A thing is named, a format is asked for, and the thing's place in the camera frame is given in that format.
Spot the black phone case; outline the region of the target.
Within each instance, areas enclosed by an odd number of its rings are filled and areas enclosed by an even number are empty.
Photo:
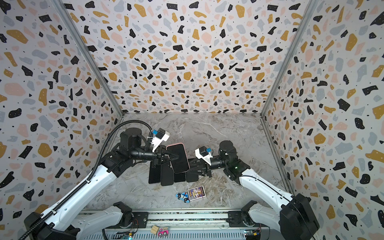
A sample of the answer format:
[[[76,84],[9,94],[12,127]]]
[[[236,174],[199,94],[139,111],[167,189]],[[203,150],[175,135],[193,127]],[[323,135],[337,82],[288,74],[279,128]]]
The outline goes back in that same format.
[[[172,186],[174,184],[174,171],[171,163],[162,164],[161,167],[161,186]]]
[[[186,175],[186,181],[187,183],[194,183],[194,182],[197,182],[199,180],[199,176],[191,176],[191,177],[188,177]]]

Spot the large black phone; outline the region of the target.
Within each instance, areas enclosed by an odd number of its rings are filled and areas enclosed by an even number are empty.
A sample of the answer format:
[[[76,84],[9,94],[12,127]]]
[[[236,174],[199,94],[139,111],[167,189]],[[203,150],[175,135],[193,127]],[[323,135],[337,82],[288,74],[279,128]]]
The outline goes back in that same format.
[[[161,168],[161,165],[155,165],[153,162],[150,163],[149,184],[157,184],[161,182]]]

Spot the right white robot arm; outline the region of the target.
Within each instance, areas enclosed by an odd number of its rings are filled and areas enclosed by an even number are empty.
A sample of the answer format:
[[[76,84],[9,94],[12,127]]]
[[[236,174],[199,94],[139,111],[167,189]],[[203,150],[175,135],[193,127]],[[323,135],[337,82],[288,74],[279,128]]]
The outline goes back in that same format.
[[[274,186],[237,154],[231,141],[222,141],[218,155],[206,147],[195,150],[189,160],[189,174],[211,177],[212,171],[223,170],[224,174],[238,185],[259,196],[268,207],[250,201],[241,210],[243,224],[252,227],[262,224],[281,233],[285,240],[313,240],[320,224],[310,206],[310,200],[302,194],[292,195]]]

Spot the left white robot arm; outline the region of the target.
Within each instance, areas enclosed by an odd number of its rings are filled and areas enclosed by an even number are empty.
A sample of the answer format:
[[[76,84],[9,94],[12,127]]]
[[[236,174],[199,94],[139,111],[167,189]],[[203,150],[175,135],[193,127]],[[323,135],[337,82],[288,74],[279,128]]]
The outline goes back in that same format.
[[[133,210],[122,202],[106,210],[78,219],[78,214],[105,187],[120,177],[128,168],[151,161],[155,165],[168,163],[176,155],[167,151],[162,142],[169,132],[150,130],[144,137],[139,128],[128,128],[121,133],[120,142],[105,153],[102,148],[95,166],[88,176],[68,194],[41,214],[31,213],[24,220],[27,231],[22,240],[80,240],[98,231],[135,224]]]

